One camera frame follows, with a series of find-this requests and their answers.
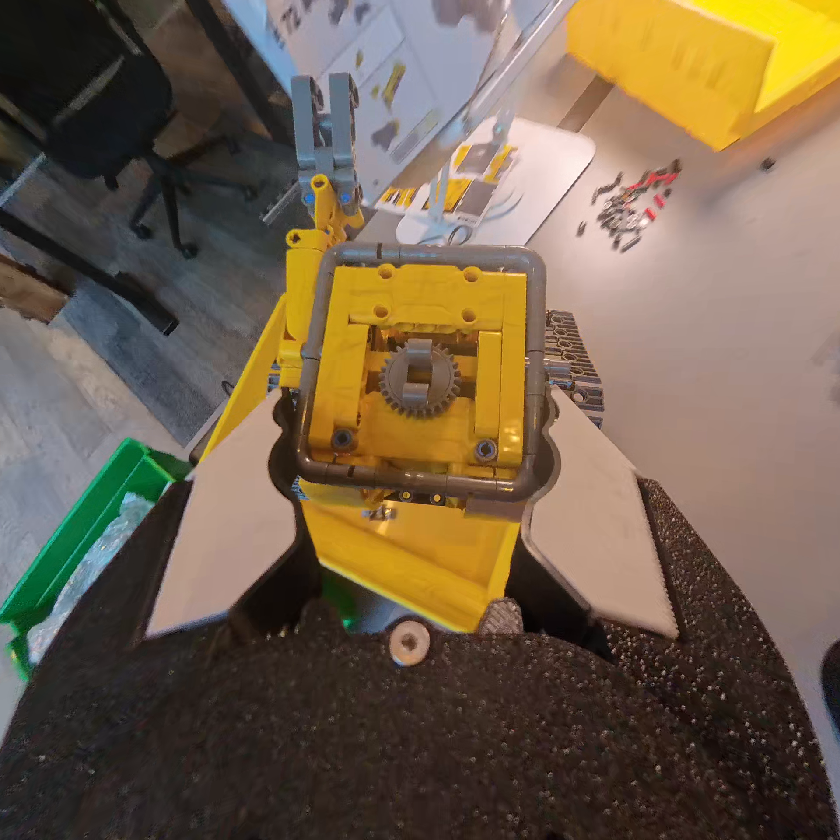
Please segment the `instruction manual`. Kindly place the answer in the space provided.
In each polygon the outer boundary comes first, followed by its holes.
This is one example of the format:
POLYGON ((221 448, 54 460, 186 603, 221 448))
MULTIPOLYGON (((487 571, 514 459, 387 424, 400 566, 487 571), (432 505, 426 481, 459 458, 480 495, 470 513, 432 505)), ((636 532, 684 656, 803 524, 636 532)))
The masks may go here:
POLYGON ((356 171, 371 207, 477 89, 548 1, 267 2, 289 77, 351 74, 356 171))

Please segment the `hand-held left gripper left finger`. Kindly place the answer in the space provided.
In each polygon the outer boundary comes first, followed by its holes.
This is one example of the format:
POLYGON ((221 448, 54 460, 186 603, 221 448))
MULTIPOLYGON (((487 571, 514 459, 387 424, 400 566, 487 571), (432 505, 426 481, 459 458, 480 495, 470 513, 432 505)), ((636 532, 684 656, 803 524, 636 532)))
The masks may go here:
POLYGON ((194 468, 145 638, 226 621, 265 635, 296 621, 307 527, 282 474, 287 398, 266 395, 194 468))

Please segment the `green plastic bin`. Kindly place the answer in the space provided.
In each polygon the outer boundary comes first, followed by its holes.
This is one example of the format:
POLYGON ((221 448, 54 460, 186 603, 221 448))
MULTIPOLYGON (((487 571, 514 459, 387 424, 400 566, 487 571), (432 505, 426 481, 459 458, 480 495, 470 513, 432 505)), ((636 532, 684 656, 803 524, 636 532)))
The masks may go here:
POLYGON ((47 620, 77 568, 103 544, 106 533, 129 534, 167 488, 192 466, 127 438, 92 480, 2 605, 1 622, 12 630, 6 651, 18 676, 35 663, 29 635, 47 620))

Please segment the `grey desk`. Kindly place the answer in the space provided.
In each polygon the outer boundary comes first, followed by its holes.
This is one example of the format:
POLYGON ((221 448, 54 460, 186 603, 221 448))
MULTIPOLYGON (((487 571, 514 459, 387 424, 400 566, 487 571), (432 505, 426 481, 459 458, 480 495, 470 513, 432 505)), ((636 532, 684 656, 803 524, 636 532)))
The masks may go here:
POLYGON ((655 479, 755 609, 812 722, 838 804, 820 684, 838 641, 838 81, 714 152, 566 52, 541 53, 522 117, 595 143, 532 236, 549 306, 573 312, 606 435, 655 479), (763 159, 777 163, 769 172, 763 159), (681 159, 625 254, 594 190, 681 159))

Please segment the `black desk frame bar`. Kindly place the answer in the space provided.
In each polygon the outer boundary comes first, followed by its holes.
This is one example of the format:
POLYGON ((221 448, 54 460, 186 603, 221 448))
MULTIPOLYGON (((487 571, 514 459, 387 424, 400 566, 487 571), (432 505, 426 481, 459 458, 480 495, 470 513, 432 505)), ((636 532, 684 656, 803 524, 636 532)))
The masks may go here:
POLYGON ((294 147, 293 131, 287 116, 288 109, 270 99, 269 83, 257 70, 268 70, 265 62, 251 59, 256 50, 241 27, 230 14, 220 15, 217 5, 209 1, 185 1, 185 5, 201 26, 218 57, 235 80, 236 85, 269 137, 289 148, 294 147))
POLYGON ((178 327, 178 318, 130 274, 122 271, 109 274, 4 209, 1 210, 1 229, 128 302, 164 336, 171 335, 178 327))

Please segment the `black office chair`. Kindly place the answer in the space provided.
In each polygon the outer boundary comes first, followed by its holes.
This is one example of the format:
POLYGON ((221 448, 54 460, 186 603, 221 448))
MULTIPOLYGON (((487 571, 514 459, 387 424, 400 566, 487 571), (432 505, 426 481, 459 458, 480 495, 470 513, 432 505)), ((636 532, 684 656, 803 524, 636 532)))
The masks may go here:
POLYGON ((161 197, 174 248, 194 259, 197 247, 182 241, 178 193, 190 195, 202 183, 256 198, 250 184, 191 167, 220 145, 239 152, 234 136, 215 136, 169 157, 155 149, 175 116, 174 92, 119 2, 5 1, 1 12, 2 98, 23 119, 2 108, 2 121, 20 126, 69 174, 102 179, 111 191, 127 166, 145 162, 150 178, 129 221, 138 239, 152 237, 144 217, 161 197))

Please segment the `yellow plastic parts bin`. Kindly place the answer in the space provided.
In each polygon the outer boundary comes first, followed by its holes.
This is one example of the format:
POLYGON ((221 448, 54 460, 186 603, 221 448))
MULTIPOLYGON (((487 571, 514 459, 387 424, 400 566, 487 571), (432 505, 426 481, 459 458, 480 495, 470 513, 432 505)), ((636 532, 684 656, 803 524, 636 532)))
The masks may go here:
POLYGON ((581 1, 580 63, 714 151, 839 77, 838 1, 581 1))

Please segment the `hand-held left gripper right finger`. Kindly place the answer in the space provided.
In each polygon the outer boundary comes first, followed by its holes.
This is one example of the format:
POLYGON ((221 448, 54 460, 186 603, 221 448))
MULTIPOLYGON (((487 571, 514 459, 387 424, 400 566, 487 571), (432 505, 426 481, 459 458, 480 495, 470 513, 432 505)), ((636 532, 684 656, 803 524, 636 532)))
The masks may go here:
POLYGON ((524 509, 524 548, 589 620, 676 640, 669 598, 635 466, 559 387, 547 390, 545 485, 524 509))

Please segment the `grey and yellow brick assembly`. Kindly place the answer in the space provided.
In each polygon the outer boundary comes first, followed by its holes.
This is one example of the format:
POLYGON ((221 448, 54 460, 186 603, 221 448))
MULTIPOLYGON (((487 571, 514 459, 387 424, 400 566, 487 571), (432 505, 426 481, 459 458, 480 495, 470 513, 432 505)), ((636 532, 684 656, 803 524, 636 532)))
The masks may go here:
POLYGON ((313 77, 296 76, 290 84, 298 183, 304 203, 314 203, 311 180, 325 176, 344 212, 356 212, 362 198, 355 159, 355 110, 359 92, 350 73, 329 75, 329 107, 313 77))

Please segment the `pile of small brick pins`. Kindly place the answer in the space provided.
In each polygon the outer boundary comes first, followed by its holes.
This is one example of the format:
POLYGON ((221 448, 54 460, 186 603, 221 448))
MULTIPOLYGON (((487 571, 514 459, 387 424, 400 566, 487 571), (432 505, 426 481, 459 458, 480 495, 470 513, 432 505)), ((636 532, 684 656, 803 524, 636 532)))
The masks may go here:
POLYGON ((574 236, 582 238, 588 228, 598 228, 609 238, 612 251, 625 254, 635 248, 665 210, 682 171, 681 159, 674 159, 646 170, 631 182, 625 182, 624 173, 618 172, 612 182, 594 190, 591 206, 598 213, 590 223, 580 221, 574 236))

